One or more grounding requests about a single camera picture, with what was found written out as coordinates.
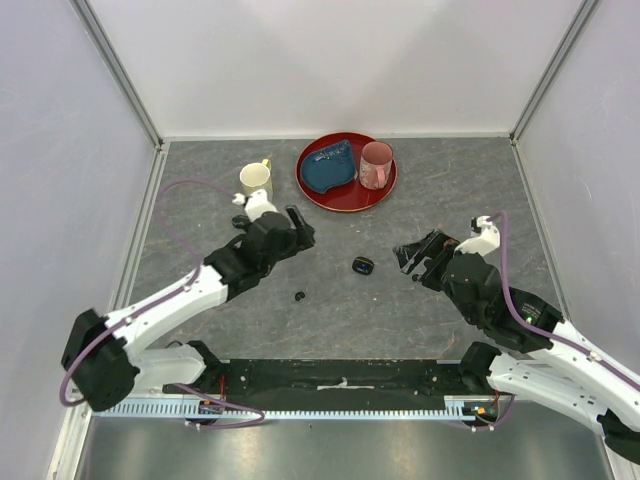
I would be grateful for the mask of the black glossy charging case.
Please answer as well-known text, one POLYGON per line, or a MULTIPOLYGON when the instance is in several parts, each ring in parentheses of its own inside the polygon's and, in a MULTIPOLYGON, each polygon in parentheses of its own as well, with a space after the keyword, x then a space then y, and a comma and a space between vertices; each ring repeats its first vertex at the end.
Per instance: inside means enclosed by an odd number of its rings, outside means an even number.
POLYGON ((375 264, 371 259, 362 256, 357 256, 353 260, 351 265, 351 268, 354 272, 364 276, 371 275, 374 267, 375 264))

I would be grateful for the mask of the black oval charging case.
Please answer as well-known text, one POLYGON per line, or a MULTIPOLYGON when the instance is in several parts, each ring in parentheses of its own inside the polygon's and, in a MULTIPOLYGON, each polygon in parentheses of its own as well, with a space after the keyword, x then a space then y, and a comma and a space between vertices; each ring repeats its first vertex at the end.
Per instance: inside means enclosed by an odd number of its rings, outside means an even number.
POLYGON ((231 222, 234 228, 243 231, 245 231, 251 225, 251 221, 246 215, 236 215, 232 218, 231 222))

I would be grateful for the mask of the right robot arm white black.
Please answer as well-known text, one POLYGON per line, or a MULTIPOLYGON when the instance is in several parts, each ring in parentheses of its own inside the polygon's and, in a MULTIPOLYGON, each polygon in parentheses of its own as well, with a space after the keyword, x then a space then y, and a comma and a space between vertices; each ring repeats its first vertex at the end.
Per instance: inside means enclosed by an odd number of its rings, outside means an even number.
POLYGON ((606 446, 639 461, 639 376, 588 340, 540 297, 509 286, 505 268, 485 257, 504 251, 491 222, 460 242, 434 229, 394 247, 402 273, 444 293, 464 320, 494 341, 475 342, 458 368, 467 392, 493 389, 568 416, 606 446))

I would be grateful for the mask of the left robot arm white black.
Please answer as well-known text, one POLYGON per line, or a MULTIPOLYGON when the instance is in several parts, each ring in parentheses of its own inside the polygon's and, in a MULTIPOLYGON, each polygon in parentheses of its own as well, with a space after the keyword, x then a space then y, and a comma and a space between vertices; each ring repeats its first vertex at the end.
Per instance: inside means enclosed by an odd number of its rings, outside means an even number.
POLYGON ((74 405, 68 387, 82 401, 105 411, 132 393, 187 384, 208 393, 219 382, 217 358, 198 342, 173 349, 153 343, 192 317, 256 287, 277 262, 315 244, 315 230, 296 206, 279 213, 235 217, 241 229, 226 245, 198 262, 186 277, 138 303, 99 315, 89 309, 75 320, 61 364, 59 399, 74 405))

